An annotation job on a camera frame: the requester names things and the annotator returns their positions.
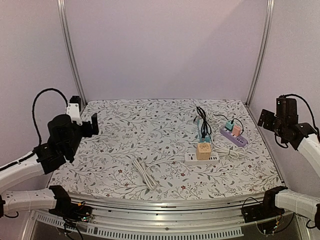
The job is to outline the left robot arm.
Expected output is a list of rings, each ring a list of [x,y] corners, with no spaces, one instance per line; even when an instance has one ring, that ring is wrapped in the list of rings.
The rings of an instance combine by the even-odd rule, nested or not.
[[[92,207],[84,201],[73,203],[61,185],[32,191],[11,191],[10,188],[34,177],[56,171],[65,163],[72,163],[82,138],[99,133],[98,116],[77,123],[68,114],[60,114],[48,124],[49,138],[25,156],[0,168],[0,215],[38,209],[74,222],[87,222]]]

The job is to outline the pink charger plug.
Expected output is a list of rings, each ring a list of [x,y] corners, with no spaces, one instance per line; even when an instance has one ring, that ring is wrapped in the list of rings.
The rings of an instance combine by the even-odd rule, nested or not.
[[[242,132],[242,128],[240,126],[238,126],[238,125],[233,126],[232,134],[234,136],[239,136],[241,134],[241,132]]]

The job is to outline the beige charger plug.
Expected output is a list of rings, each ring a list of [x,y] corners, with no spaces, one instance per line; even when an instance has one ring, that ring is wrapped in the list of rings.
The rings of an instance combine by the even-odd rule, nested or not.
[[[196,159],[199,161],[207,161],[211,157],[211,144],[208,142],[199,142],[196,146]]]

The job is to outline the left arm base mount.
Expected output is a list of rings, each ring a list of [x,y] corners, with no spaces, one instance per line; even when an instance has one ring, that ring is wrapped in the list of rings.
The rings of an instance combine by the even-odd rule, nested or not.
[[[69,194],[60,185],[52,185],[49,189],[56,200],[54,208],[48,210],[52,215],[62,217],[72,222],[87,222],[92,216],[93,208],[86,205],[85,201],[72,203]]]

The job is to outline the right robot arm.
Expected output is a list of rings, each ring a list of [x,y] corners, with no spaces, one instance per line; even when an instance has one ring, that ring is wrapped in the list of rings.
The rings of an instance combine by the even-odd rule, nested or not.
[[[299,123],[296,98],[307,106],[312,124]],[[266,109],[261,111],[258,126],[273,132],[280,138],[281,148],[292,146],[320,174],[320,130],[316,126],[314,114],[307,101],[297,94],[283,94],[276,99],[276,112]],[[318,197],[298,193],[285,186],[277,186],[264,193],[263,202],[258,208],[262,218],[269,218],[279,210],[289,210],[314,222],[320,227],[320,199]]]

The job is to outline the white power strip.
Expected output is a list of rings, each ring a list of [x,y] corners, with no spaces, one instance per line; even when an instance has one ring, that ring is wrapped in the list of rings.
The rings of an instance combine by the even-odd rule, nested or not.
[[[195,153],[186,153],[184,163],[189,166],[215,165],[220,161],[219,156],[214,152],[208,160],[198,160]]]

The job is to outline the purple power strip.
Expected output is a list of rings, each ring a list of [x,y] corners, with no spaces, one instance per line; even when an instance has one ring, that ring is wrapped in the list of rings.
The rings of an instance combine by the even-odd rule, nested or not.
[[[239,135],[236,136],[232,134],[231,131],[229,131],[227,128],[223,127],[219,130],[219,132],[227,138],[229,141],[231,141],[233,144],[235,144],[237,147],[244,148],[246,145],[248,145],[248,140],[244,138],[243,136]]]

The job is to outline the teal blue power strip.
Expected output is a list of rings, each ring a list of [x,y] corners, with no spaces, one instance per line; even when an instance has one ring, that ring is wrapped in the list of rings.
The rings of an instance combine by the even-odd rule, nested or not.
[[[208,124],[206,120],[203,120],[202,118],[198,118],[196,120],[196,124],[198,129],[198,141],[200,143],[210,143],[212,134],[211,126]]]

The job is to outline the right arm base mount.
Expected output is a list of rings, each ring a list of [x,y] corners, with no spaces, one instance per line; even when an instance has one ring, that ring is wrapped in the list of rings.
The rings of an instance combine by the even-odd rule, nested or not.
[[[262,202],[248,206],[245,206],[243,203],[241,214],[244,218],[244,222],[251,223],[283,215],[285,210],[276,206],[275,199],[276,194],[287,189],[286,186],[277,186],[264,193]]]

